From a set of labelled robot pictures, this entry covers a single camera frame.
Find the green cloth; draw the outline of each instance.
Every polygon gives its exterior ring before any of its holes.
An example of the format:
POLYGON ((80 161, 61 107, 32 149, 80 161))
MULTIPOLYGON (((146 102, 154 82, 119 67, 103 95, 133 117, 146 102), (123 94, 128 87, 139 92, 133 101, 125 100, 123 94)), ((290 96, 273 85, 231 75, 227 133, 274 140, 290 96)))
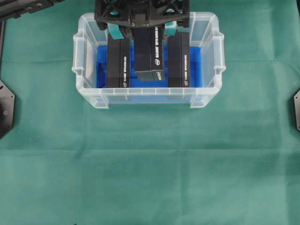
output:
POLYGON ((3 225, 297 225, 296 0, 192 0, 225 35, 223 87, 203 109, 94 109, 71 72, 66 0, 7 22, 1 79, 15 127, 0 140, 3 225))

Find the black metal bracket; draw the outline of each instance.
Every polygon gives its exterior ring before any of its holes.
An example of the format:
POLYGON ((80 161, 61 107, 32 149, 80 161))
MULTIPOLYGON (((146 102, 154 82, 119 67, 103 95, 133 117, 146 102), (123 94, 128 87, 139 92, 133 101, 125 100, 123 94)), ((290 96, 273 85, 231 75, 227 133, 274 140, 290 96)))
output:
MULTIPOLYGON (((5 21, 0 23, 0 67, 4 41, 5 21)), ((13 127, 15 95, 0 80, 0 138, 13 127)))
POLYGON ((294 96, 297 129, 300 131, 300 91, 294 96))

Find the black box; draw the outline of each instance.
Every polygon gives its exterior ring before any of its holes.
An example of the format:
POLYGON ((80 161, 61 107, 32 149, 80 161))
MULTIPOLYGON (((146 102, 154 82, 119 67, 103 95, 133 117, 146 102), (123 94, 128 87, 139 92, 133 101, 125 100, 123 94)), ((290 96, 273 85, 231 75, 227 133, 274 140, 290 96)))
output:
POLYGON ((168 87, 190 87, 189 33, 168 38, 168 87))
POLYGON ((164 47, 161 27, 151 29, 151 63, 153 79, 155 81, 164 81, 164 47))
POLYGON ((165 79, 163 34, 161 27, 134 30, 135 72, 141 81, 165 79))
POLYGON ((130 42, 108 34, 106 88, 129 88, 130 42))
POLYGON ((181 33, 181 86, 190 87, 189 33, 181 33))
POLYGON ((107 72, 106 88, 120 87, 120 40, 107 35, 107 72))
POLYGON ((130 42, 122 39, 120 43, 120 88, 129 88, 130 84, 130 42))
POLYGON ((181 35, 168 38, 168 87, 181 87, 181 35))

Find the clear plastic bin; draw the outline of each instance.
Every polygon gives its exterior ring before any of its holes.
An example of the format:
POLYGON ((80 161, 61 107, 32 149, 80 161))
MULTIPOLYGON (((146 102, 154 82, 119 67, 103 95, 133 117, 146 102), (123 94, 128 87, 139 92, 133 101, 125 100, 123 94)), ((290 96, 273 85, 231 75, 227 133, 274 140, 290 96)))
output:
POLYGON ((190 104, 205 107, 222 87, 225 71, 224 35, 213 13, 190 13, 190 45, 201 47, 201 88, 95 88, 96 61, 99 45, 107 45, 107 31, 101 31, 94 14, 80 17, 78 33, 74 35, 76 88, 95 108, 108 109, 109 104, 190 104))

